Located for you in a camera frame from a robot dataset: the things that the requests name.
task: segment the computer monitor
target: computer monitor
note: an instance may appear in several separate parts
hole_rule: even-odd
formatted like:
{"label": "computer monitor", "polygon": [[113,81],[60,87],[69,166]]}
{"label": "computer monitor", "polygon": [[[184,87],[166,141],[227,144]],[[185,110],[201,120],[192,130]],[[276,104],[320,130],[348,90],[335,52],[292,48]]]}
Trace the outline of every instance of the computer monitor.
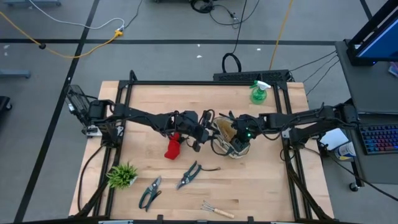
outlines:
{"label": "computer monitor", "polygon": [[398,1],[389,0],[348,42],[347,54],[354,66],[398,62]]}

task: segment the spray bottle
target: spray bottle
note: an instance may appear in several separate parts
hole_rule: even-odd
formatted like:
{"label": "spray bottle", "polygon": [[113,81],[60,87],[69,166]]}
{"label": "spray bottle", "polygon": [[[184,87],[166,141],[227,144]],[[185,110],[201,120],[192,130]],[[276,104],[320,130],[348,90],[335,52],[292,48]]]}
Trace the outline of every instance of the spray bottle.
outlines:
{"label": "spray bottle", "polygon": [[254,85],[250,86],[250,88],[254,88],[251,93],[250,100],[257,105],[263,103],[267,98],[266,89],[270,87],[271,86],[266,84],[265,82],[254,81]]}

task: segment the white cable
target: white cable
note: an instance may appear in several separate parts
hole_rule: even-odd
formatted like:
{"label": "white cable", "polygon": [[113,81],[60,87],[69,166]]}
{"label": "white cable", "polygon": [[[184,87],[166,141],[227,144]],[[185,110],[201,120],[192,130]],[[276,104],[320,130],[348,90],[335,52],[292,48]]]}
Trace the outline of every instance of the white cable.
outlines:
{"label": "white cable", "polygon": [[112,22],[112,21],[120,20],[120,21],[122,21],[122,26],[121,26],[120,28],[118,28],[118,30],[123,31],[123,29],[124,29],[124,20],[121,19],[121,18],[113,18],[113,19],[111,19],[110,21],[104,23],[102,26],[99,26],[99,27],[89,27],[89,26],[86,26],[86,25],[84,25],[84,24],[78,24],[78,23],[74,23],[74,22],[60,21],[60,20],[58,20],[58,19],[56,19],[56,18],[54,18],[54,17],[48,15],[45,11],[43,11],[41,8],[39,8],[38,6],[36,6],[36,4],[34,4],[32,0],[29,0],[29,1],[30,1],[30,3],[32,3],[32,5],[33,5],[36,9],[38,9],[40,12],[43,12],[43,14],[45,14],[47,17],[49,17],[50,19],[54,20],[55,22],[60,22],[60,23],[63,23],[63,24],[70,24],[70,25],[75,25],[75,26],[82,26],[82,27],[86,27],[86,28],[89,28],[89,29],[100,29],[100,28],[102,28],[102,27],[108,25],[108,24],[109,24],[110,22]]}

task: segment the potted plant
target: potted plant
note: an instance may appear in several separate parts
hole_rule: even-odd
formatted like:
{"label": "potted plant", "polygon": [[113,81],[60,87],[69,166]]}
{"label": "potted plant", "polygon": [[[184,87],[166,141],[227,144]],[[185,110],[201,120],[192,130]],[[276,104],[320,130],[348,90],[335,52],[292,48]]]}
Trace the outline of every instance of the potted plant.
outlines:
{"label": "potted plant", "polygon": [[109,187],[112,188],[125,189],[130,187],[138,178],[137,168],[130,166],[128,163],[112,167],[111,170],[112,172],[106,174],[106,176],[109,178]]}

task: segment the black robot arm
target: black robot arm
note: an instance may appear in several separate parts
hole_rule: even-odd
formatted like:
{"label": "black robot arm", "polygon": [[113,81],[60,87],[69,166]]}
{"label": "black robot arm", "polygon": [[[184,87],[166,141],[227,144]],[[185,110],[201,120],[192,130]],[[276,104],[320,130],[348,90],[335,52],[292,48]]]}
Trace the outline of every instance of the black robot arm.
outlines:
{"label": "black robot arm", "polygon": [[[290,145],[303,148],[310,137],[323,135],[335,128],[353,129],[359,123],[358,114],[352,105],[339,104],[324,106],[293,114],[263,113],[258,118],[242,114],[234,118],[232,127],[237,130],[235,138],[241,144],[255,139],[260,134],[282,134],[289,138]],[[311,124],[306,128],[295,128],[296,125]]]}
{"label": "black robot arm", "polygon": [[[112,112],[110,116],[106,115],[108,108]],[[123,120],[150,126],[163,136],[170,136],[174,132],[191,136],[196,139],[195,151],[200,150],[199,144],[205,143],[209,136],[206,127],[198,123],[198,115],[194,111],[151,114],[110,100],[95,100],[90,103],[88,116],[91,123],[102,132],[103,141],[113,143],[118,141],[120,135],[120,130],[114,124]],[[207,123],[207,116],[202,118],[202,123]]]}

